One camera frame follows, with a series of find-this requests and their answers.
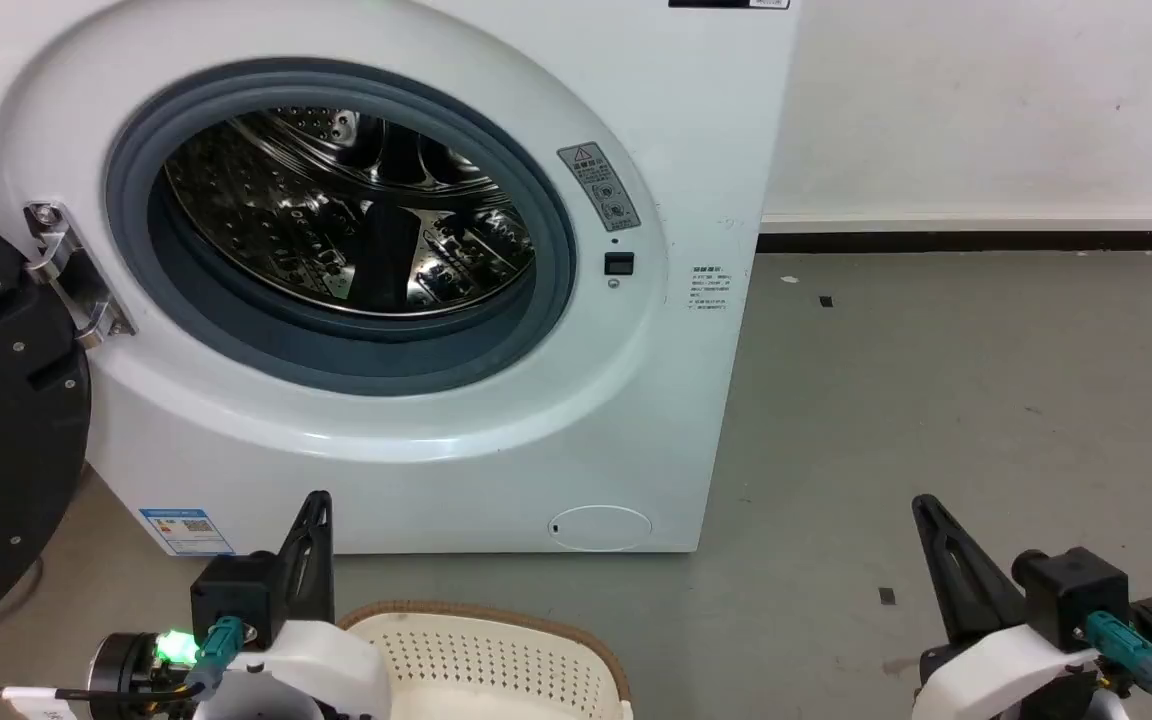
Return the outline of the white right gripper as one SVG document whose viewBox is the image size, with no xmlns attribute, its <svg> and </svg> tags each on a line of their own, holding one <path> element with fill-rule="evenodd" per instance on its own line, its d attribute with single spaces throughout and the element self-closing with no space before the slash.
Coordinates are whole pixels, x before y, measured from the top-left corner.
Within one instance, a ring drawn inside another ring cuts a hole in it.
<svg viewBox="0 0 1152 720">
<path fill-rule="evenodd" d="M 911 505 L 948 642 L 987 635 L 929 675 L 915 719 L 1129 719 L 1134 694 L 1152 697 L 1152 597 L 1126 619 L 1089 612 L 1062 650 L 1021 626 L 1020 589 L 937 497 Z"/>
</svg>

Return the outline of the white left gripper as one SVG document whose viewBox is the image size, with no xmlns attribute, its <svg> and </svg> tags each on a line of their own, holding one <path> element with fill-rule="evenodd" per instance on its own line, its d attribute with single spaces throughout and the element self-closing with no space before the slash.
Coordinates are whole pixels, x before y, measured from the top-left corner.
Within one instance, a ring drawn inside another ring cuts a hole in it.
<svg viewBox="0 0 1152 720">
<path fill-rule="evenodd" d="M 90 702 L 93 719 L 388 719 L 391 679 L 381 652 L 335 621 L 334 510 L 308 493 L 285 535 L 276 594 L 285 620 L 268 650 L 243 650 L 205 700 Z M 189 632 L 114 632 L 90 665 L 91 691 L 157 694 L 185 685 L 198 643 Z"/>
</svg>

